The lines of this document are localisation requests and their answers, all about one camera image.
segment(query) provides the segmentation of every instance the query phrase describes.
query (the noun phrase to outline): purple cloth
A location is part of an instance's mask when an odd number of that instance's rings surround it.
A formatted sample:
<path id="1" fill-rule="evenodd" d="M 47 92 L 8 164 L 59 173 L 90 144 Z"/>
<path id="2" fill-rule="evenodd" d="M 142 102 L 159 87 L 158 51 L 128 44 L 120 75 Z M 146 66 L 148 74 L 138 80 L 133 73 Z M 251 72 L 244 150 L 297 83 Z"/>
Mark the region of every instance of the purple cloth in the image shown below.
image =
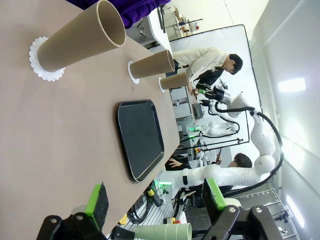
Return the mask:
<path id="1" fill-rule="evenodd" d="M 67 0 L 69 3 L 86 10 L 98 0 Z M 108 0 L 114 5 L 121 15 L 124 27 L 129 29 L 141 18 L 148 16 L 153 9 L 171 0 Z"/>

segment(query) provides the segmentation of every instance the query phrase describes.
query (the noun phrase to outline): paper doily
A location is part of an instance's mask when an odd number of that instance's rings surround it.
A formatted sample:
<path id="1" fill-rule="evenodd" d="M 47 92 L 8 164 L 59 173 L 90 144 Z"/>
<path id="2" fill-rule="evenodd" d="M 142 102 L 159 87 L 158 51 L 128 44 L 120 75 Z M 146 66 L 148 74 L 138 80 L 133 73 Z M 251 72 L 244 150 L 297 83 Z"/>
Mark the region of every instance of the paper doily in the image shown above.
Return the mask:
<path id="1" fill-rule="evenodd" d="M 161 87 L 161 79 L 162 79 L 162 77 L 159 77 L 159 87 L 160 87 L 161 91 L 164 93 L 166 90 L 162 89 L 162 87 Z"/>
<path id="2" fill-rule="evenodd" d="M 130 75 L 131 80 L 132 80 L 135 84 L 138 84 L 140 78 L 137 78 L 137 79 L 134 78 L 134 76 L 132 76 L 132 73 L 131 73 L 131 71 L 130 71 L 130 66 L 131 66 L 131 64 L 133 64 L 133 63 L 134 63 L 133 61 L 129 61 L 129 62 L 128 62 L 128 72 L 129 72 L 129 75 Z"/>
<path id="3" fill-rule="evenodd" d="M 39 37 L 34 42 L 32 42 L 32 46 L 30 46 L 29 51 L 29 61 L 31 62 L 31 67 L 33 68 L 33 71 L 38 74 L 40 78 L 43 80 L 47 80 L 48 82 L 54 82 L 55 80 L 58 80 L 62 77 L 62 74 L 65 72 L 65 67 L 61 68 L 57 71 L 50 72 L 46 71 L 40 66 L 40 63 L 38 61 L 38 49 L 48 38 L 47 37 Z"/>

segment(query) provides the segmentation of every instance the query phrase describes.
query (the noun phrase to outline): ceiling light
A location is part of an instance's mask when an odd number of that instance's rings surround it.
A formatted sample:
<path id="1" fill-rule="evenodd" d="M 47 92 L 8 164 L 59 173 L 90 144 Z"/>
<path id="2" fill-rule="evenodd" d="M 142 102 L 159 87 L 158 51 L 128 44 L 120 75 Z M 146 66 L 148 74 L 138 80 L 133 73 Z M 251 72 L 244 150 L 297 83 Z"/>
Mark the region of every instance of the ceiling light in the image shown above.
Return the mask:
<path id="1" fill-rule="evenodd" d="M 294 216 L 296 217 L 298 223 L 300 224 L 300 226 L 302 228 L 304 228 L 305 227 L 305 220 L 303 219 L 299 209 L 297 208 L 296 204 L 291 199 L 291 197 L 289 197 L 289 195 L 286 196 L 286 202 L 288 203 L 289 207 L 291 208 L 291 210 L 292 210 Z"/>
<path id="2" fill-rule="evenodd" d="M 306 90 L 306 82 L 303 77 L 281 81 L 278 83 L 278 86 L 280 92 L 284 93 Z"/>

